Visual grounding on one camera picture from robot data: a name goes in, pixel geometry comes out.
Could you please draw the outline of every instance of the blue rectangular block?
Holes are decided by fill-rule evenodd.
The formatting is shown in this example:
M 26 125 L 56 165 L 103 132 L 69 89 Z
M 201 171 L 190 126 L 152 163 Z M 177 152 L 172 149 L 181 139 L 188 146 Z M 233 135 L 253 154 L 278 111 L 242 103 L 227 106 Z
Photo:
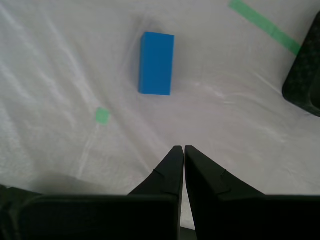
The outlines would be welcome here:
M 141 38 L 139 92 L 170 95 L 175 36 L 145 32 Z

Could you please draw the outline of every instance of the white cloth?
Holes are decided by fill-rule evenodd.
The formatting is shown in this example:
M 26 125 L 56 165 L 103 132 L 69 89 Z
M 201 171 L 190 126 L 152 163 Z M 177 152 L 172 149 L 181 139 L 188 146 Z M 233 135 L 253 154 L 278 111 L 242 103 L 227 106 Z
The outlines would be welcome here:
M 245 2 L 300 44 L 320 11 Z M 146 31 L 175 35 L 171 96 L 138 93 Z M 2 0 L 0 184 L 128 194 L 193 145 L 265 194 L 320 194 L 320 119 L 281 93 L 294 59 L 227 0 Z

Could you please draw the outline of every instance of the green tape piece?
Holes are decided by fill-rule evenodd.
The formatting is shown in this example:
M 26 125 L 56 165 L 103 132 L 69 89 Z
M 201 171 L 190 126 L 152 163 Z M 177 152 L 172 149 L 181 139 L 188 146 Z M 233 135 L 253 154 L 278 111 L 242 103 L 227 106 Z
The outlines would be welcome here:
M 229 7 L 243 16 L 249 22 L 256 25 L 261 30 L 265 31 L 278 43 L 282 44 L 285 48 L 291 51 L 294 55 L 299 53 L 301 46 L 291 37 L 281 31 L 275 24 L 266 19 L 264 16 L 253 10 L 242 0 L 231 0 Z
M 95 112 L 95 120 L 97 123 L 106 125 L 109 119 L 109 111 L 102 107 L 98 107 Z

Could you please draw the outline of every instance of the white tablecloth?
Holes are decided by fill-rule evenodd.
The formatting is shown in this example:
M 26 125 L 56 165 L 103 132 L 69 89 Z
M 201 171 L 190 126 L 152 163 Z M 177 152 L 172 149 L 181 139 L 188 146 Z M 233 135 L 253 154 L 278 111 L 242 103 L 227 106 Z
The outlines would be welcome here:
M 244 1 L 300 44 L 320 11 Z M 128 194 L 174 145 L 193 145 L 265 194 L 320 194 L 320 119 L 281 93 L 295 56 L 228 3 L 0 1 L 0 184 Z M 171 96 L 138 93 L 146 31 L 175 35 Z M 181 225 L 194 228 L 183 194 Z

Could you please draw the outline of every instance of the black object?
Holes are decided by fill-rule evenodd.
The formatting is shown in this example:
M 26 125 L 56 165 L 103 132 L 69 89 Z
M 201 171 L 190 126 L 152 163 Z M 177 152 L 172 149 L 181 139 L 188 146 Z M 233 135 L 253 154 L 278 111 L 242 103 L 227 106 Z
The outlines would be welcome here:
M 318 235 L 318 196 L 264 195 L 193 146 L 185 147 L 185 179 L 198 240 Z
M 291 68 L 282 93 L 287 101 L 320 117 L 320 13 Z
M 268 196 L 193 146 L 175 146 L 128 196 L 38 196 L 0 188 L 0 240 L 177 240 L 183 168 L 196 236 L 306 239 L 318 234 L 320 197 Z
M 177 240 L 183 177 L 184 152 L 175 146 L 128 196 L 20 197 L 27 202 L 15 208 L 17 214 L 10 214 L 7 201 L 7 209 L 2 208 L 2 216 L 7 217 L 0 222 L 6 237 L 2 239 Z

